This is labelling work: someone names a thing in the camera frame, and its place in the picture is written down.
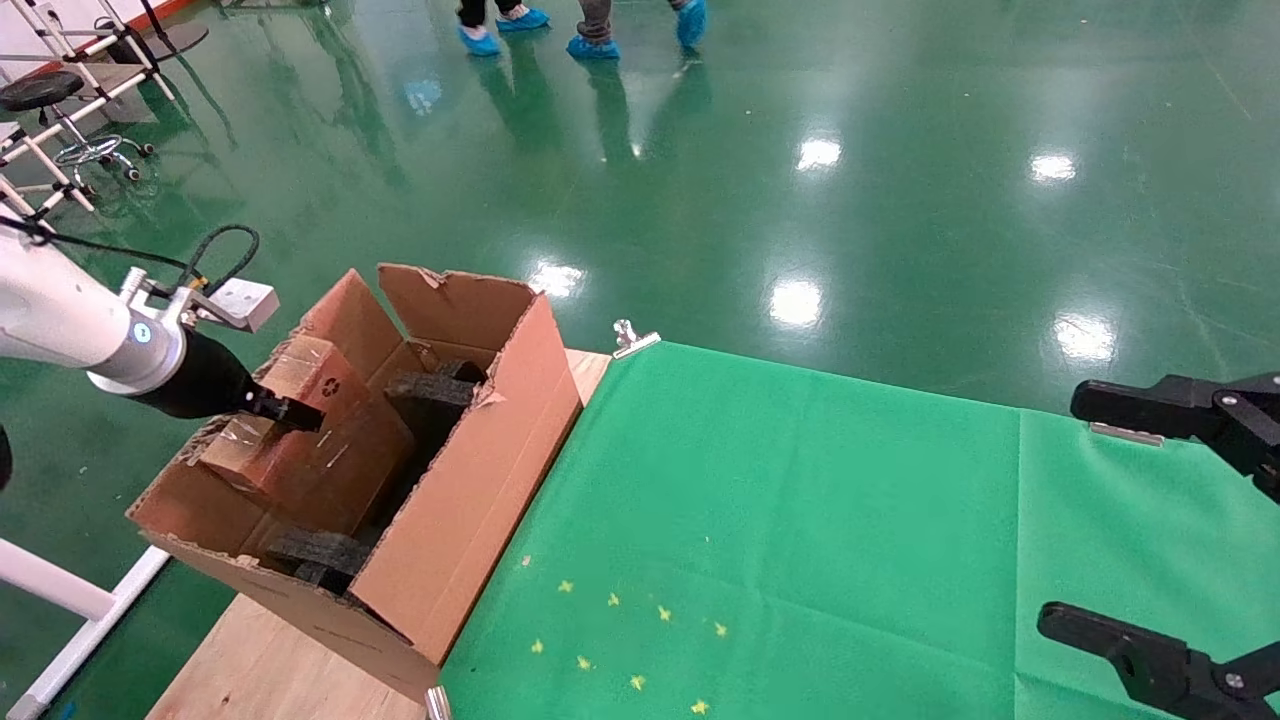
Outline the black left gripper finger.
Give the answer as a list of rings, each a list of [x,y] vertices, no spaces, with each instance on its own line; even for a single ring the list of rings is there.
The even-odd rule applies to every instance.
[[[288,430],[300,432],[317,432],[325,419],[325,413],[296,398],[275,395],[270,389],[250,392],[250,413],[275,421]]]

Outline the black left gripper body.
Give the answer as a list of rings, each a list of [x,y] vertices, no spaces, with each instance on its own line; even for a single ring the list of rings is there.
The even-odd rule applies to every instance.
[[[184,354],[174,373],[157,388],[134,395],[137,404],[179,419],[256,407],[262,387],[228,347],[197,331],[183,331],[182,338]]]

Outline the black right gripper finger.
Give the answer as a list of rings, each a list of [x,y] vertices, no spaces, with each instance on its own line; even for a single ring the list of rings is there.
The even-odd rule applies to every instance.
[[[1279,378],[1220,383],[1166,375],[1148,388],[1084,380],[1074,418],[1174,439],[1198,439],[1275,503],[1279,502]]]
[[[1111,664],[1128,697],[1179,719],[1276,719],[1279,643],[1226,662],[1184,641],[1070,603],[1044,603],[1043,637]]]

